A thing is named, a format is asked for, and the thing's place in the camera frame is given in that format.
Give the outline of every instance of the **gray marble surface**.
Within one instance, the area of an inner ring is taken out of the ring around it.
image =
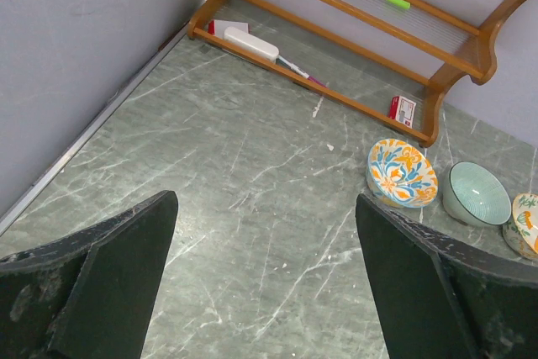
[[[234,2],[282,54],[387,109],[412,82]],[[445,106],[438,175],[476,161],[513,197],[538,191],[536,149]],[[62,237],[163,189],[180,214],[143,357],[387,358],[356,236],[379,123],[204,44],[183,39],[0,238],[0,254]],[[498,230],[452,220],[439,201],[405,213],[519,259]]]

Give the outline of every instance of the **bowl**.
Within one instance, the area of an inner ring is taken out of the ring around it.
[[[512,219],[529,247],[538,253],[538,195],[521,193],[512,203]]]
[[[500,226],[512,214],[503,184],[491,172],[469,161],[456,163],[443,184],[446,212],[465,224]]]
[[[520,227],[515,225],[513,219],[503,225],[503,237],[512,250],[528,260],[538,262],[538,254],[527,244]]]
[[[378,141],[368,153],[367,184],[395,208],[423,208],[437,195],[437,176],[428,159],[402,140]]]

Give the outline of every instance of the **red and white box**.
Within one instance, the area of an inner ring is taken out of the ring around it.
[[[414,109],[417,103],[402,96],[396,96],[390,104],[388,117],[413,128]]]
[[[210,33],[211,35],[214,35],[215,37],[219,37],[220,39],[223,40],[224,31],[228,27],[236,27],[237,29],[240,29],[241,31],[245,31],[248,34],[250,33],[248,23],[242,23],[240,21],[226,21],[226,20],[211,20],[208,26],[208,33]]]

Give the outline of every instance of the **wall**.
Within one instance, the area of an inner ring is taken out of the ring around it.
[[[442,66],[442,61],[318,0],[268,1],[424,76],[431,76]],[[350,1],[356,2],[360,8],[372,7],[371,4],[361,3],[360,0]],[[478,26],[503,0],[425,1]],[[383,13],[383,19],[398,27],[404,26],[412,33],[414,30],[414,34],[417,35],[423,34],[420,32],[422,27],[428,29],[418,13],[409,13],[406,20],[406,16],[393,13],[390,8],[374,12]],[[512,16],[498,37],[499,69],[492,81],[478,87],[466,77],[453,87],[447,101],[478,119],[538,146],[538,132],[534,131],[538,126],[538,118],[534,118],[538,95],[532,92],[538,79],[538,69],[533,66],[533,61],[536,61],[538,56],[538,41],[536,41],[538,34],[533,28],[536,17],[538,17],[538,0],[530,0]],[[440,45],[450,47],[451,41],[454,41],[453,34],[446,34],[446,38],[442,41],[444,43]]]
[[[201,0],[0,0],[0,215]]]

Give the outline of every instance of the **wooden rack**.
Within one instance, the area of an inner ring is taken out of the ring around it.
[[[288,69],[242,50],[229,41],[221,40],[209,34],[204,27],[225,0],[208,0],[191,19],[188,35],[191,38],[204,39],[270,71],[288,77],[314,92],[361,111],[405,134],[413,136],[423,147],[428,147],[433,145],[437,139],[440,106],[451,87],[465,75],[469,75],[476,84],[484,84],[496,72],[497,58],[494,44],[498,32],[510,15],[526,0],[504,0],[480,27],[474,27],[422,0],[405,0],[413,5],[412,8],[406,13],[401,13],[400,17],[393,18],[393,21],[388,21],[386,16],[380,12],[382,8],[376,8],[375,2],[377,0],[320,0],[445,62],[429,78],[423,77],[265,0],[246,1],[423,84],[425,87],[425,100],[422,130],[408,128],[375,109],[358,103],[327,87],[304,79]],[[426,22],[427,27],[421,27],[421,22]]]

